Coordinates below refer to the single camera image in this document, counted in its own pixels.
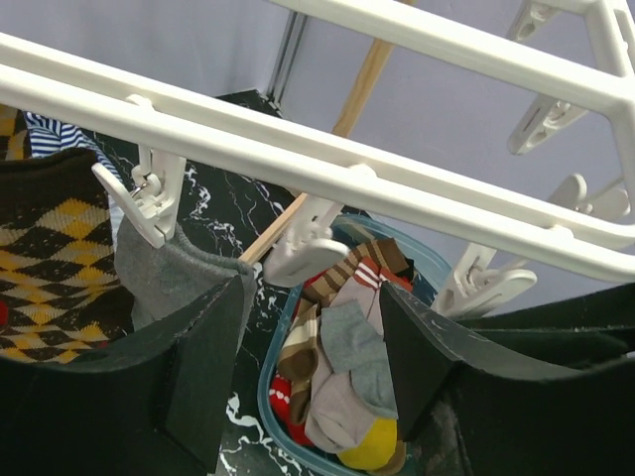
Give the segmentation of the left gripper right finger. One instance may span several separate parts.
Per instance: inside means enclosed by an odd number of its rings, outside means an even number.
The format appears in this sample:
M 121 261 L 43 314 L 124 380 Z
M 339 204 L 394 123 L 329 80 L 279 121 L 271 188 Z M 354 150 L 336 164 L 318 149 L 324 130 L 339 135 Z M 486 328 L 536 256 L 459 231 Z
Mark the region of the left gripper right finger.
M 399 414 L 419 475 L 630 475 L 634 288 L 451 320 L 380 292 Z

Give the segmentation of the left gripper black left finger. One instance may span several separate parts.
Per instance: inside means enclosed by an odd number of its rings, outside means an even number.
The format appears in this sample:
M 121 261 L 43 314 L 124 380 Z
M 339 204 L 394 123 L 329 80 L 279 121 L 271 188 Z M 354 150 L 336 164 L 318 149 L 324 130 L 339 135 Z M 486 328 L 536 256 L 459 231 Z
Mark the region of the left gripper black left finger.
M 1 362 L 5 475 L 208 475 L 243 313 L 239 278 L 67 364 Z

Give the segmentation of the brown argyle sock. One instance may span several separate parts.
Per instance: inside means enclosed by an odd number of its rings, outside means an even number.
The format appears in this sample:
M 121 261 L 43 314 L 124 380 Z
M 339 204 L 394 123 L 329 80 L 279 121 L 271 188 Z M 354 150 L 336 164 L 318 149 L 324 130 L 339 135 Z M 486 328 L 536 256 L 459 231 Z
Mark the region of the brown argyle sock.
M 64 364 L 132 330 L 114 269 L 123 214 L 94 152 L 32 157 L 23 113 L 1 108 L 1 355 Z

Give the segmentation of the wooden drying rack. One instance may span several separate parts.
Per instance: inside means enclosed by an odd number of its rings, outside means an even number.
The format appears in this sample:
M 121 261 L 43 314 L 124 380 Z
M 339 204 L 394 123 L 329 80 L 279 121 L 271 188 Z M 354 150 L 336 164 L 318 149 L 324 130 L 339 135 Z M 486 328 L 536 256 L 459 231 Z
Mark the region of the wooden drying rack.
M 394 45 L 386 41 L 380 39 L 373 41 L 332 128 L 333 135 L 341 138 L 347 138 L 350 135 L 393 49 Z M 283 235 L 309 198 L 310 196 L 306 193 L 300 193 L 292 204 L 247 248 L 240 256 L 240 260 L 249 265 L 257 263 Z

